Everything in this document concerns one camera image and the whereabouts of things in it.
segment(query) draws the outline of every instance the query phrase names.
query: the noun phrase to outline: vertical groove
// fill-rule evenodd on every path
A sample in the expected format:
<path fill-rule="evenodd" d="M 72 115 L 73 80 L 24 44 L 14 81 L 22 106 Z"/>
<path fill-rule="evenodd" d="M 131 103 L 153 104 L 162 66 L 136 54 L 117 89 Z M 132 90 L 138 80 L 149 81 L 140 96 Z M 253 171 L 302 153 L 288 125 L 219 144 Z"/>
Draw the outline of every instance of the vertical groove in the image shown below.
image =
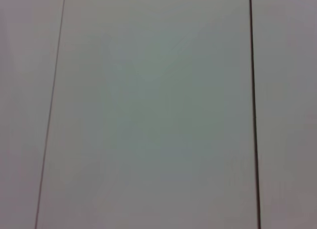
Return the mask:
<path fill-rule="evenodd" d="M 44 175 L 44 167 L 45 167 L 45 156 L 46 156 L 46 150 L 47 150 L 47 146 L 48 146 L 49 129 L 50 129 L 51 113 L 52 113 L 52 103 L 53 103 L 56 70 L 57 70 L 57 61 L 58 61 L 58 54 L 59 54 L 60 34 L 61 34 L 61 27 L 62 27 L 62 22 L 63 22 L 63 15 L 64 15 L 64 6 L 65 6 L 65 0 L 63 0 L 62 10 L 61 10 L 59 35 L 58 35 L 58 43 L 57 43 L 57 52 L 56 52 L 56 61 L 55 61 L 55 70 L 54 70 L 54 78 L 53 78 L 53 87 L 52 87 L 52 95 L 51 95 L 51 103 L 50 103 L 50 111 L 49 111 L 49 119 L 48 119 L 48 125 L 47 125 L 47 130 L 46 130 L 45 147 L 44 147 L 41 180 L 40 180 L 40 188 L 39 188 L 39 197 L 38 197 L 38 204 L 37 204 L 36 217 L 35 217 L 35 227 L 34 227 L 35 229 L 37 229 L 37 227 L 38 227 L 38 220 L 39 220 L 40 201 L 41 201 L 43 175 Z"/>
<path fill-rule="evenodd" d="M 259 183 L 259 158 L 258 158 L 258 133 L 257 133 L 257 112 L 256 112 L 256 90 L 254 77 L 254 49 L 253 49 L 253 15 L 252 0 L 249 0 L 250 9 L 250 39 L 251 39 L 251 72 L 252 72 L 252 108 L 253 108 L 253 137 L 254 137 L 254 162 L 256 177 L 256 197 L 257 197 L 257 221 L 258 229 L 261 229 L 261 205 L 260 205 L 260 183 Z"/>

